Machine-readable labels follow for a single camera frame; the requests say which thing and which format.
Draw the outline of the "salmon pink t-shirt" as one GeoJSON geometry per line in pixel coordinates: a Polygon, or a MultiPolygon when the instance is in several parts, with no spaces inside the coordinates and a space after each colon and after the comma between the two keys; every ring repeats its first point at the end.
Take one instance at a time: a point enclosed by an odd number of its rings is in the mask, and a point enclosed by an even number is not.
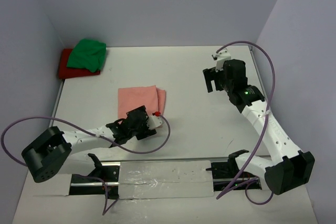
{"type": "Polygon", "coordinates": [[[118,89],[118,119],[125,119],[127,112],[145,106],[148,115],[164,113],[166,91],[156,86],[118,89]]]}

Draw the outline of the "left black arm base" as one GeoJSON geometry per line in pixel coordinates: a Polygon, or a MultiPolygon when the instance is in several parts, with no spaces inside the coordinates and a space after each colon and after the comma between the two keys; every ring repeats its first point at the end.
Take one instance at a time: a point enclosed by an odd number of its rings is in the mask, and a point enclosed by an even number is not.
{"type": "Polygon", "coordinates": [[[117,199],[120,163],[105,165],[95,154],[89,153],[88,156],[94,164],[94,169],[86,176],[72,174],[69,195],[104,195],[106,186],[108,199],[117,199]]]}

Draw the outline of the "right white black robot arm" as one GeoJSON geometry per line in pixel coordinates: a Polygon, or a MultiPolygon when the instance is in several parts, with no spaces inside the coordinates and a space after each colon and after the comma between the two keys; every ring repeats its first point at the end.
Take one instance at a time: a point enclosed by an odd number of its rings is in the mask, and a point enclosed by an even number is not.
{"type": "Polygon", "coordinates": [[[256,175],[275,195],[281,195],[309,181],[315,158],[303,152],[285,133],[267,108],[267,101],[256,87],[248,84],[246,64],[230,57],[215,57],[216,66],[204,69],[208,92],[225,91],[229,101],[253,126],[266,146],[270,159],[251,155],[247,150],[229,155],[226,165],[213,167],[225,175],[256,175]]]}

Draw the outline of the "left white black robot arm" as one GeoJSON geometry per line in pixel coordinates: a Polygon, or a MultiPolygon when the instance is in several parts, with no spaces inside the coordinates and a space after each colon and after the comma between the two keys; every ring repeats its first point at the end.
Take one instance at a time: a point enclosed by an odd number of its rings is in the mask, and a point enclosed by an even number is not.
{"type": "Polygon", "coordinates": [[[125,119],[92,130],[61,131],[52,126],[22,151],[22,157],[34,182],[42,183],[54,177],[71,154],[110,148],[110,141],[123,145],[133,137],[142,140],[156,134],[162,124],[160,116],[148,115],[141,106],[128,112],[125,119]]]}

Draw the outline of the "silver tape patch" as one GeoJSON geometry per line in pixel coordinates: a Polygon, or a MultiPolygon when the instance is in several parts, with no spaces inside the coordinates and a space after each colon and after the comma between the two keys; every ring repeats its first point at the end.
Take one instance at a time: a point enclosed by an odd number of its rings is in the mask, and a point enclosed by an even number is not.
{"type": "Polygon", "coordinates": [[[127,162],[120,165],[120,199],[214,196],[210,161],[127,162]]]}

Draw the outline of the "green folded t-shirt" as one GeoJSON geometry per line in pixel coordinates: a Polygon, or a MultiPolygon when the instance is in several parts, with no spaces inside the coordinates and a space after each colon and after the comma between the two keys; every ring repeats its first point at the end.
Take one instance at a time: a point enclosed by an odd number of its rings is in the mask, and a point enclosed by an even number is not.
{"type": "Polygon", "coordinates": [[[106,43],[93,39],[82,39],[71,51],[66,66],[87,69],[90,72],[100,71],[105,62],[106,53],[106,43]]]}

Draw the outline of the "red folded t-shirt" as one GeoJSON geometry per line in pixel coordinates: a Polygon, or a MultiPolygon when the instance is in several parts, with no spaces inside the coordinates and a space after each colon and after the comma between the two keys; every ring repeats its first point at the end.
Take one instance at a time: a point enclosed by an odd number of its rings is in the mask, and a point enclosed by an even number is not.
{"type": "Polygon", "coordinates": [[[60,62],[58,66],[58,78],[61,80],[79,78],[79,77],[90,77],[98,76],[101,74],[101,71],[90,72],[88,69],[78,69],[78,68],[69,68],[67,67],[67,62],[70,56],[72,49],[66,48],[63,49],[60,57],[60,62]]]}

